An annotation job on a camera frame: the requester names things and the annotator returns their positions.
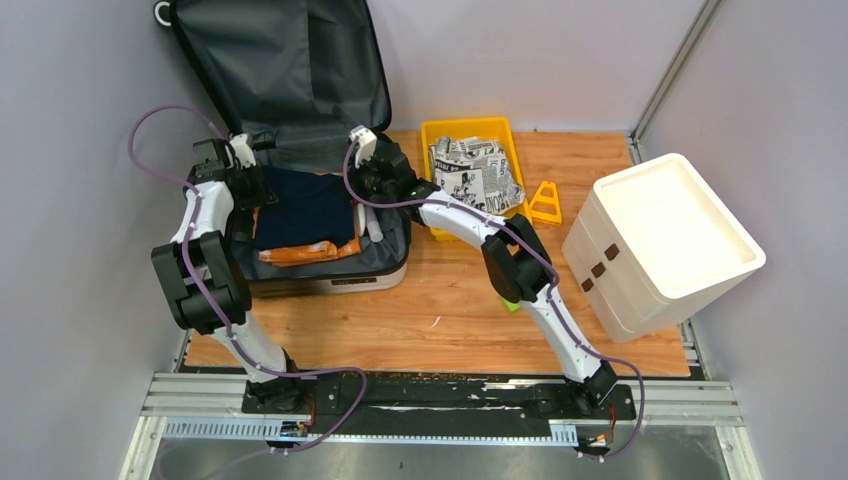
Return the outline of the navy blue garment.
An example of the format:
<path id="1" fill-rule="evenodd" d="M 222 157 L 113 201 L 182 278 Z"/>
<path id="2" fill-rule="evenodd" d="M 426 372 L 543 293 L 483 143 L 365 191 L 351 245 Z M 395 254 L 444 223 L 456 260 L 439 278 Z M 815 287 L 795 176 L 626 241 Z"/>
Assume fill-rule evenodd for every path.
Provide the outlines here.
<path id="1" fill-rule="evenodd" d="M 354 207 L 343 178 L 266 166 L 262 169 L 277 201 L 257 210 L 257 250 L 329 241 L 340 247 L 355 237 Z"/>

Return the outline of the orange tie-dye jeans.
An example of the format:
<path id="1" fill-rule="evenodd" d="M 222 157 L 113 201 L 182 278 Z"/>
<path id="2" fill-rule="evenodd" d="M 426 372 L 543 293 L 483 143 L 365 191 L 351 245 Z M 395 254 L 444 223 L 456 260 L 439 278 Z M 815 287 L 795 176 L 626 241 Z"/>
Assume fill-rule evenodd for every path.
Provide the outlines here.
<path id="1" fill-rule="evenodd" d="M 334 261 L 360 254 L 362 251 L 360 236 L 364 229 L 360 227 L 357 214 L 354 214 L 353 225 L 353 238 L 341 247 L 337 247 L 329 240 L 322 240 L 309 245 L 261 250 L 257 254 L 258 259 L 275 267 L 293 267 Z"/>

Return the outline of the newspaper print garment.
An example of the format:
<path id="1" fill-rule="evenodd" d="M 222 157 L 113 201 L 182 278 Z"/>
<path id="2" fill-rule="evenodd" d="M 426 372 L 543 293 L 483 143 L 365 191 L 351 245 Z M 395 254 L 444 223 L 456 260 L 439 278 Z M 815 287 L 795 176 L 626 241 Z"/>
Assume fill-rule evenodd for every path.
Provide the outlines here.
<path id="1" fill-rule="evenodd" d="M 428 159 L 433 183 L 488 214 L 503 215 L 526 198 L 497 140 L 443 136 L 428 146 Z"/>

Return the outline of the black white space suitcase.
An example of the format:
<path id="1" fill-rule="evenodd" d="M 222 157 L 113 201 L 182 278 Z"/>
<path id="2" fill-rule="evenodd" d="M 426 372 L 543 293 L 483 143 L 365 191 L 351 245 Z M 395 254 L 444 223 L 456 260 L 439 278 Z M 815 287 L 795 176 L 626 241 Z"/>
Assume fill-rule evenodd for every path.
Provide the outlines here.
<path id="1" fill-rule="evenodd" d="M 173 1 L 164 19 L 259 164 L 336 173 L 353 128 L 388 142 L 391 101 L 366 2 Z"/>

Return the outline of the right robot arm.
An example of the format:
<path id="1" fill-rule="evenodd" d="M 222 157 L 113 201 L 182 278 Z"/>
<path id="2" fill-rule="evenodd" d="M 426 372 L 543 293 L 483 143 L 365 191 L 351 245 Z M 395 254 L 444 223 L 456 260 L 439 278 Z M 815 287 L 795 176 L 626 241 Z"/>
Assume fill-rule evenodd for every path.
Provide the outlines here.
<path id="1" fill-rule="evenodd" d="M 343 163 L 351 195 L 375 209 L 398 209 L 415 222 L 445 230 L 478 250 L 491 285 L 534 320 L 554 350 L 563 375 L 577 383 L 571 403 L 596 417 L 611 403 L 618 377 L 582 333 L 558 289 L 559 275 L 529 220 L 491 215 L 470 207 L 417 177 L 403 154 L 362 155 L 352 145 Z"/>

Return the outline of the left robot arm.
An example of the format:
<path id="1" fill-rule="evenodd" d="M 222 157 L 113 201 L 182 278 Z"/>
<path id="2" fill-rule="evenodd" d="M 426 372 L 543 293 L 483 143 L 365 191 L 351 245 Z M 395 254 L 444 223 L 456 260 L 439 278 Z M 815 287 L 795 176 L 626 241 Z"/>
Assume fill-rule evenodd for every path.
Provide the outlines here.
<path id="1" fill-rule="evenodd" d="M 226 239 L 230 216 L 274 200 L 248 135 L 194 144 L 196 164 L 183 182 L 186 210 L 171 240 L 151 260 L 169 309 L 184 330 L 208 335 L 248 375 L 245 403 L 298 411 L 306 386 L 294 361 L 251 313 L 248 282 Z"/>

